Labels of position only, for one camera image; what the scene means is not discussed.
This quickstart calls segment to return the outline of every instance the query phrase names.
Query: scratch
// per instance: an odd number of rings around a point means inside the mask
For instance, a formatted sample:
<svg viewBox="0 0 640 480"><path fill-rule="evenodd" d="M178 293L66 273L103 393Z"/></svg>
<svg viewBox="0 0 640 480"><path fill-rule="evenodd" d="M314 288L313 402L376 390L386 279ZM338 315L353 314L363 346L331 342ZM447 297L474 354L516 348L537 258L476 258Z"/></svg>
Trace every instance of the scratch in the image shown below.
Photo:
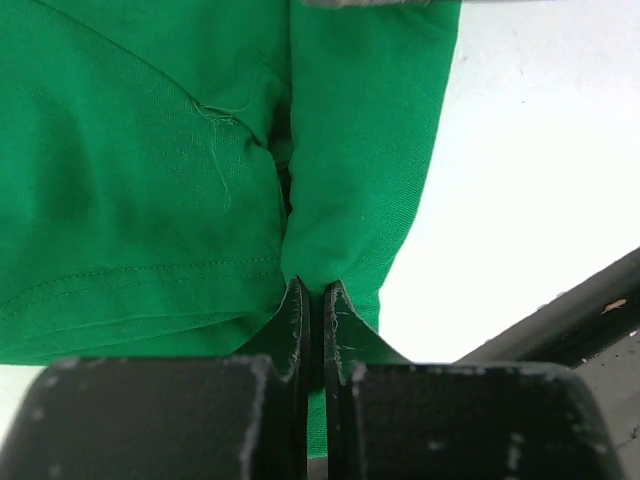
<svg viewBox="0 0 640 480"><path fill-rule="evenodd" d="M622 308L626 303L627 303L627 299L626 298L621 298L620 300L616 300L615 302L610 303L609 305L604 307L604 310L602 311L602 313L600 315L604 315L605 313L609 313L611 310L617 310L618 308Z"/></svg>

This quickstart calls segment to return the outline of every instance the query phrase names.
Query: green shirt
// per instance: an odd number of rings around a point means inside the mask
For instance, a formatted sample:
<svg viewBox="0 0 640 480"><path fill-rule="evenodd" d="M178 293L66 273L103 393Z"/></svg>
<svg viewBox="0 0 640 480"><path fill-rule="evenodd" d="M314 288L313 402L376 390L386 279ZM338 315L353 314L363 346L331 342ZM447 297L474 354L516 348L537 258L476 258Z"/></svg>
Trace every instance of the green shirt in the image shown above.
<svg viewBox="0 0 640 480"><path fill-rule="evenodd" d="M0 362L227 354L295 275L377 326L458 14L0 2Z"/></svg>

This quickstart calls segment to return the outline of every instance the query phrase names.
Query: green cloth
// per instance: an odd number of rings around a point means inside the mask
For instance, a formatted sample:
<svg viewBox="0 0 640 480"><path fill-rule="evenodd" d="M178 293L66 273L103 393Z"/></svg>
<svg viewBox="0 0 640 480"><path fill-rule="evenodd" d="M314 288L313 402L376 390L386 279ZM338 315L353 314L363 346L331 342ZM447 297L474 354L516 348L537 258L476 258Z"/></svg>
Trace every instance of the green cloth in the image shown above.
<svg viewBox="0 0 640 480"><path fill-rule="evenodd" d="M0 363L227 354L294 275L377 327L459 7L2 0Z"/></svg>

